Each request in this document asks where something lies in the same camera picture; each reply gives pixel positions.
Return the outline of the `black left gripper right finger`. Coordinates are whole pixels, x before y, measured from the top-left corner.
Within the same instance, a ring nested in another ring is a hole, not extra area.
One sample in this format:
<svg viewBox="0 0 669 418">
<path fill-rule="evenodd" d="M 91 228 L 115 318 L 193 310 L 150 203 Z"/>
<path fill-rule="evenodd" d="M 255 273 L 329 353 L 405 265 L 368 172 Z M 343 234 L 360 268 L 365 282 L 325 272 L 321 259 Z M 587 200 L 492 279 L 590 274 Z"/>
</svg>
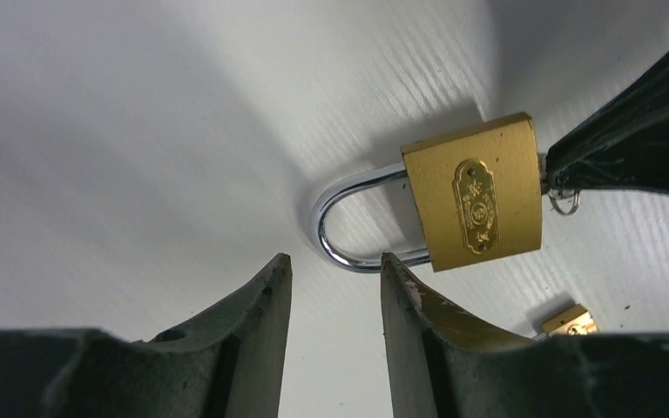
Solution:
<svg viewBox="0 0 669 418">
<path fill-rule="evenodd" d="M 669 417 L 669 333 L 533 340 L 483 320 L 381 260 L 396 417 Z"/>
</svg>

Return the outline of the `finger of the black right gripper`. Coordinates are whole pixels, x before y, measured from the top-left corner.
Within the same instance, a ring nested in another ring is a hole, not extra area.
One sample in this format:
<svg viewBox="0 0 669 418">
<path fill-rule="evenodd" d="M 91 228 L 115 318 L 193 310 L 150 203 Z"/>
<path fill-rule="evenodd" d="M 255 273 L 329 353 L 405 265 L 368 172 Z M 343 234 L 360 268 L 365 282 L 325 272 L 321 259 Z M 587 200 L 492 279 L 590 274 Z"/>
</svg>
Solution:
<svg viewBox="0 0 669 418">
<path fill-rule="evenodd" d="M 551 190 L 669 194 L 669 51 L 549 149 Z"/>
</svg>

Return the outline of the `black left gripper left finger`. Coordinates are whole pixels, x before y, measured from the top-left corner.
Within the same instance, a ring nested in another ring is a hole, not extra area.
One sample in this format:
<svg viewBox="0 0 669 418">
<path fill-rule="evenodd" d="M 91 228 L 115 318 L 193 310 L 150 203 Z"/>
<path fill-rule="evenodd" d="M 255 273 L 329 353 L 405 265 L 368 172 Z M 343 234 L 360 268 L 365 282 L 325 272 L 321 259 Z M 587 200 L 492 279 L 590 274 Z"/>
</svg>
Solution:
<svg viewBox="0 0 669 418">
<path fill-rule="evenodd" d="M 0 330 L 0 417 L 275 417 L 288 255 L 149 341 L 93 328 Z"/>
</svg>

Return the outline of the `silver key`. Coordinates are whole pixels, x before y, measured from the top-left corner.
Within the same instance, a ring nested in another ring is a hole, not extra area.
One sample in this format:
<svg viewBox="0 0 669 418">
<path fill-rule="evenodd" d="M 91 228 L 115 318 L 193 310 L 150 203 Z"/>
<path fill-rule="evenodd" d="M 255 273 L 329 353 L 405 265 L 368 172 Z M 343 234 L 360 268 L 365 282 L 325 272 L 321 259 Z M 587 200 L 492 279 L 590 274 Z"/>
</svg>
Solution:
<svg viewBox="0 0 669 418">
<path fill-rule="evenodd" d="M 546 159 L 546 153 L 541 152 L 537 155 L 542 194 L 548 197 L 553 211 L 561 216 L 570 217 L 580 207 L 580 191 L 551 187 L 547 174 Z"/>
</svg>

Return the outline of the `large brass padlock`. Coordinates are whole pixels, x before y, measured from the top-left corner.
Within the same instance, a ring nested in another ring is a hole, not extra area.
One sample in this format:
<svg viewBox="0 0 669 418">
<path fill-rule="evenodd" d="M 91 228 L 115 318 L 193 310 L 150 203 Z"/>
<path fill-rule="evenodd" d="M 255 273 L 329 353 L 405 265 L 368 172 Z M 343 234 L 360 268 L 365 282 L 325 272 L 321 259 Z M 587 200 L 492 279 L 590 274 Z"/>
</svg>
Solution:
<svg viewBox="0 0 669 418">
<path fill-rule="evenodd" d="M 536 251 L 542 243 L 541 158 L 525 112 L 426 138 L 401 148 L 399 163 L 356 174 L 314 203 L 309 233 L 335 265 L 375 273 L 379 260 L 345 254 L 326 232 L 329 212 L 355 193 L 397 180 L 412 191 L 425 247 L 398 254 L 434 272 Z"/>
</svg>

